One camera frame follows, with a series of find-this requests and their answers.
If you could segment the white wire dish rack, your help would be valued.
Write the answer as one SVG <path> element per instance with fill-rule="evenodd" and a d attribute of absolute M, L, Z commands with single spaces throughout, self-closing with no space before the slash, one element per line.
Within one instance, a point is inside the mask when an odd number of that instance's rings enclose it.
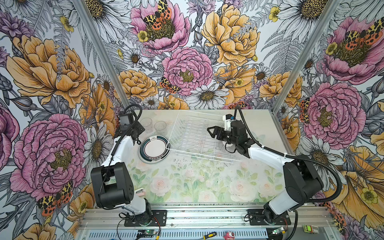
<path fill-rule="evenodd" d="M 212 138 L 207 128 L 223 127 L 224 114 L 181 110 L 169 137 L 169 149 L 178 155 L 217 162 L 235 163 L 245 159 L 239 153 L 229 153 L 225 143 Z"/>

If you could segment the green rimmed plate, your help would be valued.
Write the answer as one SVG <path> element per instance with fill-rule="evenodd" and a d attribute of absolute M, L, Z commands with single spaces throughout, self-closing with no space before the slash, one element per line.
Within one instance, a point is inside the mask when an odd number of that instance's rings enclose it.
<path fill-rule="evenodd" d="M 156 164 L 164 160 L 171 150 L 168 138 L 151 136 L 145 139 L 139 148 L 139 157 L 146 164 Z"/>

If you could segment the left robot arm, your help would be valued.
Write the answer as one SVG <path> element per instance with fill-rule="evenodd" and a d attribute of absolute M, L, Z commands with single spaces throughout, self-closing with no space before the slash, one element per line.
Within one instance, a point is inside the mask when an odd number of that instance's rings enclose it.
<path fill-rule="evenodd" d="M 120 115 L 120 128 L 114 139 L 112 151 L 101 166 L 93 168 L 91 180 L 96 204 L 104 210 L 121 209 L 131 220 L 141 226 L 152 222 L 153 214 L 148 200 L 135 192 L 134 184 L 125 161 L 145 128 L 139 122 L 142 113 Z"/>

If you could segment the clear glass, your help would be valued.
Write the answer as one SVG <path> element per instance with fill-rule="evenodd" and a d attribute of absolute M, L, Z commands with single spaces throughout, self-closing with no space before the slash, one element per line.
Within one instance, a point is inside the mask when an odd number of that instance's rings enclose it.
<path fill-rule="evenodd" d="M 168 132 L 168 124 L 164 121 L 158 121 L 154 125 L 156 135 L 165 136 Z"/>
<path fill-rule="evenodd" d="M 147 134 L 150 134 L 154 131 L 154 123 L 151 118 L 143 118 L 140 120 L 140 123 L 144 127 Z"/>

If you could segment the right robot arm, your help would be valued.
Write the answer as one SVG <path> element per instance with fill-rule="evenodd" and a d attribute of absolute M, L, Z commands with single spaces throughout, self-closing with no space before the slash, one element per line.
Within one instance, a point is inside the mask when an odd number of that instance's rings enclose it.
<path fill-rule="evenodd" d="M 261 161 L 283 172 L 285 189 L 264 205 L 263 220 L 273 224 L 287 211 L 293 211 L 319 192 L 324 183 L 307 157 L 290 157 L 262 145 L 248 134 L 247 126 L 239 120 L 228 120 L 224 127 L 207 128 L 213 139 L 235 146 L 235 151 Z"/>

